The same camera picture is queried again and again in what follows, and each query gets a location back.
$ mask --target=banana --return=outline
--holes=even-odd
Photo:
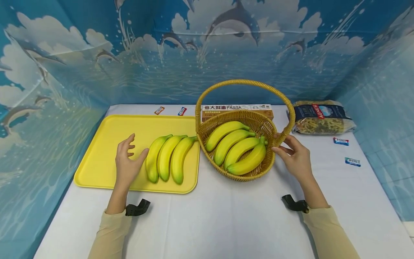
[[[237,142],[227,153],[224,169],[226,170],[229,165],[236,163],[244,153],[253,149],[259,142],[258,138],[245,138]]]
[[[183,138],[176,148],[174,149],[173,155],[171,156],[170,171],[171,176],[176,184],[182,184],[184,178],[184,159],[193,143],[197,140],[197,137]]]
[[[235,175],[247,174],[250,171],[253,171],[256,167],[260,165],[263,159],[266,156],[266,147],[265,147],[265,138],[260,137],[260,142],[257,144],[252,152],[250,152],[247,157],[237,163],[229,165],[227,171]]]
[[[171,155],[177,144],[186,137],[187,135],[172,136],[164,143],[164,145],[162,145],[161,150],[159,151],[157,169],[159,177],[164,182],[168,181],[168,178],[170,178]]]
[[[173,135],[167,135],[159,137],[151,144],[149,147],[149,152],[147,158],[145,159],[145,171],[147,172],[148,180],[157,183],[158,182],[158,170],[157,170],[157,160],[158,154],[162,145],[171,138]]]
[[[256,133],[249,132],[243,129],[239,129],[229,133],[217,145],[216,151],[214,152],[213,156],[214,162],[218,166],[221,166],[224,162],[224,159],[226,158],[227,152],[234,144],[241,141],[242,139],[254,136],[256,136]]]
[[[244,125],[239,121],[229,121],[213,130],[210,136],[206,140],[206,150],[208,152],[213,151],[219,141],[227,134],[238,129],[250,130],[250,127]]]

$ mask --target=table surface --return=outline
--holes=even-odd
[[[182,105],[165,105],[161,115],[176,116]],[[111,114],[150,114],[159,105],[115,105]],[[185,116],[195,114],[186,105]],[[273,106],[274,124],[288,123],[285,106]],[[350,146],[332,136],[295,136],[311,151],[314,175],[335,208],[362,259],[408,259],[414,254],[405,228],[395,213],[354,135]],[[344,158],[362,166],[345,164]],[[285,194],[303,199],[295,179],[279,157],[263,177],[248,183],[227,179],[203,153],[196,188],[186,195],[130,192],[127,203],[151,202],[135,217],[125,240],[125,258],[315,258],[312,239],[300,214],[281,201]],[[36,259],[87,258],[111,190],[82,188],[72,183],[35,255]]]

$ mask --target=black bracket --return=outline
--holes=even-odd
[[[125,216],[139,216],[147,212],[148,207],[151,203],[147,200],[142,199],[140,204],[138,206],[135,206],[133,204],[129,204],[127,206],[127,212],[125,213]]]
[[[292,198],[292,195],[288,194],[282,197],[282,201],[285,206],[291,211],[302,211],[304,213],[308,213],[308,204],[305,200],[295,201]]]

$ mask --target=ocean wallpaper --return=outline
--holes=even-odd
[[[341,101],[358,125],[355,137],[400,219],[414,222],[414,15],[408,11],[391,27],[391,40],[329,98]]]

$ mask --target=pasta box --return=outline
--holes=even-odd
[[[250,110],[256,111],[265,115],[270,120],[273,120],[273,111],[270,104],[221,104],[221,105],[202,105],[201,106],[201,121],[204,122],[218,114],[237,111]]]

